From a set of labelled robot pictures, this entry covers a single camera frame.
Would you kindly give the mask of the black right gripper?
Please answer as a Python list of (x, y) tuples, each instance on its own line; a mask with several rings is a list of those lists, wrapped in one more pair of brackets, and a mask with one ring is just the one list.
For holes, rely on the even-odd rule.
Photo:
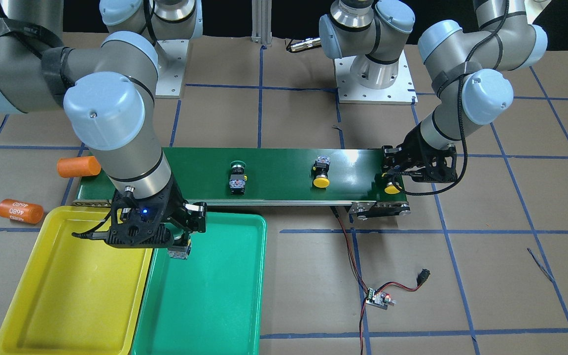
[(206, 202), (196, 202), (190, 204), (182, 196), (178, 183), (173, 175), (167, 184), (154, 195), (136, 198), (135, 185), (133, 183), (127, 184), (125, 188), (117, 189), (113, 199), (124, 198), (129, 202), (133, 200), (152, 199), (154, 202), (166, 202), (165, 207), (166, 217), (162, 220), (165, 223), (171, 223), (183, 230), (184, 234), (191, 232), (206, 232), (207, 231), (207, 212), (208, 205)]

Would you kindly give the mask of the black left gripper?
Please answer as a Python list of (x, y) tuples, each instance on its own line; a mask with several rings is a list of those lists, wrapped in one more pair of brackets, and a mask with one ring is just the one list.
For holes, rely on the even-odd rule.
[(414, 128), (410, 131), (402, 144), (392, 146), (390, 144), (381, 147), (383, 161), (381, 163), (382, 176), (401, 176), (404, 171), (418, 170), (423, 166), (425, 159), (424, 153), (436, 153), (447, 151), (451, 146), (442, 149), (430, 146), (420, 133), (420, 129)]

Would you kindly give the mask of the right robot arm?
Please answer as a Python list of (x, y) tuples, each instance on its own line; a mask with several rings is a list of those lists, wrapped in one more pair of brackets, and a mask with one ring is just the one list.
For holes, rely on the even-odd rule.
[(167, 222), (203, 232), (205, 207), (183, 199), (152, 126), (162, 39), (202, 34), (196, 0), (102, 0), (109, 36), (93, 49), (62, 41), (61, 0), (0, 0), (0, 113), (62, 108), (116, 189), (108, 232), (137, 245), (175, 241)]

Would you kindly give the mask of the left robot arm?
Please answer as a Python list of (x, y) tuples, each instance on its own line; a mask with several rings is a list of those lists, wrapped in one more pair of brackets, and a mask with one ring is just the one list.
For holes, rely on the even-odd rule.
[[(420, 58), (432, 79), (439, 105), (385, 151), (381, 177), (386, 191), (397, 180), (453, 183), (456, 145), (507, 110), (511, 83), (502, 75), (530, 67), (545, 54), (548, 36), (530, 24), (522, 0), (475, 0), (479, 29), (466, 33), (454, 20), (426, 29), (418, 40)], [(415, 24), (415, 14), (399, 0), (336, 0), (319, 20), (319, 38), (328, 58), (353, 57), (350, 76), (372, 90), (386, 89), (399, 75), (399, 58)]]

